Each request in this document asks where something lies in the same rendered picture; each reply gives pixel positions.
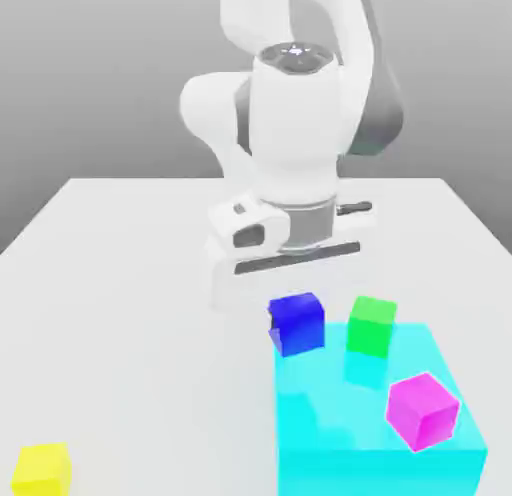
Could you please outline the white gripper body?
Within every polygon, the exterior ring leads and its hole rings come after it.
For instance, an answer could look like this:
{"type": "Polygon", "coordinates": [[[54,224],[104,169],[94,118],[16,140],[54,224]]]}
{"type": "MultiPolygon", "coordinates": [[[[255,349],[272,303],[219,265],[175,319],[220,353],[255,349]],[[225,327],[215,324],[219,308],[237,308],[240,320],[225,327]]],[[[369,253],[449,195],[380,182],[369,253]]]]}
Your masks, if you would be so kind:
{"type": "Polygon", "coordinates": [[[210,297],[216,310],[265,304],[287,295],[323,295],[335,284],[353,282],[364,272],[374,239],[377,215],[352,213],[334,223],[335,237],[307,254],[280,254],[236,259],[213,238],[207,240],[210,297]]]}

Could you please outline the small blue cube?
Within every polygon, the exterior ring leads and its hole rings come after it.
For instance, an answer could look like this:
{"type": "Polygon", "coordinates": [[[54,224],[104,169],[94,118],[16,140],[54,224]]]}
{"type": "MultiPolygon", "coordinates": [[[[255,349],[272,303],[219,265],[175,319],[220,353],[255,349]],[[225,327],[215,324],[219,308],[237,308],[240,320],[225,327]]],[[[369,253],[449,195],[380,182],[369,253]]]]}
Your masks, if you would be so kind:
{"type": "Polygon", "coordinates": [[[311,292],[272,299],[269,335],[282,357],[325,346],[325,312],[311,292]]]}

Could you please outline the small green cube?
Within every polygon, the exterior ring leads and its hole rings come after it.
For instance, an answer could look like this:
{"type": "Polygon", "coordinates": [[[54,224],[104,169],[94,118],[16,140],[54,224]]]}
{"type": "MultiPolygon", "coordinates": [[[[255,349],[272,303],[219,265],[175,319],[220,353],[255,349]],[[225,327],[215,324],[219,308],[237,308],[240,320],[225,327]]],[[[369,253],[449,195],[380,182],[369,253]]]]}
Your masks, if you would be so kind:
{"type": "Polygon", "coordinates": [[[347,350],[386,359],[396,312],[393,301],[357,297],[347,326],[347,350]]]}

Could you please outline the small magenta cube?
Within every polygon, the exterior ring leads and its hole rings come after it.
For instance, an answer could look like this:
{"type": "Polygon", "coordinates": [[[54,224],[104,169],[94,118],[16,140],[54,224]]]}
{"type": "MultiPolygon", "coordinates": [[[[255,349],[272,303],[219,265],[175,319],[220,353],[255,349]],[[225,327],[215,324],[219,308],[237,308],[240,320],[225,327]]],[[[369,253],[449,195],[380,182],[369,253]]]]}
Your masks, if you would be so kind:
{"type": "Polygon", "coordinates": [[[453,436],[461,403],[431,373],[390,385],[386,421],[413,452],[453,436]]]}

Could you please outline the small yellow cube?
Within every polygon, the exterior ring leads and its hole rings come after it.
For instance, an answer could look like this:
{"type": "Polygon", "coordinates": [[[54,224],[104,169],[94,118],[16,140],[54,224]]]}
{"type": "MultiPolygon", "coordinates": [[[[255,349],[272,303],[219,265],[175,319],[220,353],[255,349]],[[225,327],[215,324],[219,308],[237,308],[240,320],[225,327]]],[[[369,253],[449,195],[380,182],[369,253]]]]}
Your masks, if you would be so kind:
{"type": "Polygon", "coordinates": [[[72,464],[66,443],[24,446],[11,479],[13,496],[70,496],[72,464]]]}

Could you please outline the large cyan box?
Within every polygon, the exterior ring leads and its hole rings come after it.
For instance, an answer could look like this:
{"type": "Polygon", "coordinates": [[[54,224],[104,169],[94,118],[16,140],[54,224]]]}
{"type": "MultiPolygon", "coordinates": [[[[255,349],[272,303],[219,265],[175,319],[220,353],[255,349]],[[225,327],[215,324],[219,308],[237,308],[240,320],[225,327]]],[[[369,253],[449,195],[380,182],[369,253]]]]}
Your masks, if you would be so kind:
{"type": "Polygon", "coordinates": [[[430,329],[397,324],[385,359],[325,345],[274,356],[277,496],[476,496],[487,445],[462,407],[450,439],[419,452],[386,421],[389,387],[429,373],[461,395],[430,329]]]}

